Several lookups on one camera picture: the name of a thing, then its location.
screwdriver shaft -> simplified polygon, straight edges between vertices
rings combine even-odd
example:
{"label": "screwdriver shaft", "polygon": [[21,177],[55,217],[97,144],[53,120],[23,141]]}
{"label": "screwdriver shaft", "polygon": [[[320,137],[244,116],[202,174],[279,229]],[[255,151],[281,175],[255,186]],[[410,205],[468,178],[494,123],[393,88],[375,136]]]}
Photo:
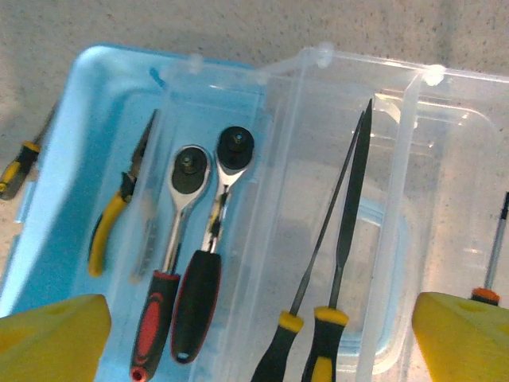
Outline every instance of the screwdriver shaft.
{"label": "screwdriver shaft", "polygon": [[506,228],[507,221],[507,208],[509,207],[509,193],[506,193],[506,198],[503,203],[502,212],[500,213],[499,223],[496,228],[495,240],[493,241],[492,255],[488,264],[488,271],[486,272],[486,279],[484,280],[484,288],[491,289],[493,280],[495,279],[496,266],[499,262],[500,249],[502,248],[503,234]]}
{"label": "screwdriver shaft", "polygon": [[348,163],[350,162],[350,157],[352,156],[353,149],[356,146],[356,140],[359,136],[360,127],[362,125],[362,121],[364,118],[364,112],[361,113],[359,122],[357,123],[357,127],[353,133],[352,141],[350,142],[350,146],[348,147],[347,156],[344,159],[343,167],[341,168],[340,176],[338,177],[336,187],[334,188],[334,192],[332,193],[332,197],[330,202],[328,203],[327,213],[325,214],[324,223],[321,226],[320,233],[318,234],[317,243],[313,250],[313,254],[311,255],[311,260],[309,261],[308,267],[306,268],[304,275],[302,276],[301,283],[297,289],[297,293],[293,298],[292,306],[289,309],[289,313],[293,316],[297,316],[299,308],[302,304],[302,299],[305,295],[305,290],[308,288],[309,280],[311,279],[311,272],[313,271],[313,266],[315,260],[317,259],[318,251],[320,250],[320,246],[322,241],[324,240],[325,233],[327,232],[328,222],[331,220],[332,211],[334,210],[334,206],[336,205],[336,200],[338,195],[340,194],[341,184],[343,183],[344,175],[347,172]]}

plastic storage box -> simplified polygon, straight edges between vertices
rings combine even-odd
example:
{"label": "plastic storage box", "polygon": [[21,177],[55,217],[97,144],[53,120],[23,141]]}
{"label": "plastic storage box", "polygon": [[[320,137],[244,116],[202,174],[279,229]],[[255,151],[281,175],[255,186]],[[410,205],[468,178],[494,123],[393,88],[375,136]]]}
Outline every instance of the plastic storage box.
{"label": "plastic storage box", "polygon": [[[373,380],[417,380],[410,328],[417,293],[466,297],[476,286],[472,280],[482,280],[504,191],[500,129],[508,96],[507,78],[334,53],[327,45],[261,69],[92,47],[72,69],[39,179],[27,193],[0,314],[104,294],[113,321],[96,380],[129,380],[139,314],[173,215],[169,161],[185,144],[212,153],[222,129],[240,125],[253,134],[255,155],[227,211],[211,329],[189,366],[174,363],[166,346],[153,380],[250,380],[278,315],[289,309],[357,119],[373,98],[359,221],[339,299],[351,321],[337,380],[365,381],[372,374]],[[154,108],[161,114],[133,200],[111,233],[104,275],[92,279],[86,267],[91,232]],[[216,177],[188,222],[181,274],[201,244]],[[328,301],[340,217],[341,206],[300,310],[306,324],[293,344],[288,381],[300,380],[313,307]],[[132,283],[140,256],[147,272]],[[452,277],[460,281],[451,283]]]}

black and yellow handle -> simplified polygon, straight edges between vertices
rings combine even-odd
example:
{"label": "black and yellow handle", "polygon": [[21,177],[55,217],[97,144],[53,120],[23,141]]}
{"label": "black and yellow handle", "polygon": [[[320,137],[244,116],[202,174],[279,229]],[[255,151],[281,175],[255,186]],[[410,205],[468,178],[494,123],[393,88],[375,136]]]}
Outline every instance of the black and yellow handle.
{"label": "black and yellow handle", "polygon": [[25,141],[21,150],[0,177],[0,199],[9,201],[16,196],[23,185],[41,148],[33,142]]}
{"label": "black and yellow handle", "polygon": [[340,310],[315,308],[315,332],[301,382],[335,382],[336,357],[348,316]]}
{"label": "black and yellow handle", "polygon": [[88,274],[92,277],[100,277],[103,274],[104,252],[106,251],[110,230],[120,213],[129,204],[135,184],[136,178],[132,178],[128,173],[122,173],[120,190],[111,198],[97,220],[88,253]]}
{"label": "black and yellow handle", "polygon": [[285,377],[286,360],[295,336],[301,331],[304,321],[289,312],[281,312],[278,328],[269,348],[254,371],[251,382],[282,382]]}

speckled surface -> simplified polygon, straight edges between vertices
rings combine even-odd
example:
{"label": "speckled surface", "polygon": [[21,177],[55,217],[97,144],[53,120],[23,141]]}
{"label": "speckled surface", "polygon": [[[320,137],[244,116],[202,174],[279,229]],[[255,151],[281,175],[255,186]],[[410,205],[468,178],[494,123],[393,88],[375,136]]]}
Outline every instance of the speckled surface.
{"label": "speckled surface", "polygon": [[[509,75],[508,25],[504,0],[0,0],[0,169],[37,133],[76,54],[97,41],[254,65],[332,41],[347,52]],[[19,199],[0,202],[0,269],[19,232]],[[418,352],[411,360],[411,380],[428,380]]]}

yellow foam pad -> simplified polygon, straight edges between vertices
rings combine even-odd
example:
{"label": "yellow foam pad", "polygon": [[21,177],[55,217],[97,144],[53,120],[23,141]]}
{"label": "yellow foam pad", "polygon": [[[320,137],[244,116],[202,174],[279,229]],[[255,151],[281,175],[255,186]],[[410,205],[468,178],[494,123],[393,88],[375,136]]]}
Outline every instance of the yellow foam pad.
{"label": "yellow foam pad", "polygon": [[110,328],[110,312],[100,294],[1,318],[2,380],[91,382]]}
{"label": "yellow foam pad", "polygon": [[509,380],[509,310],[421,293],[412,326],[433,381]]}

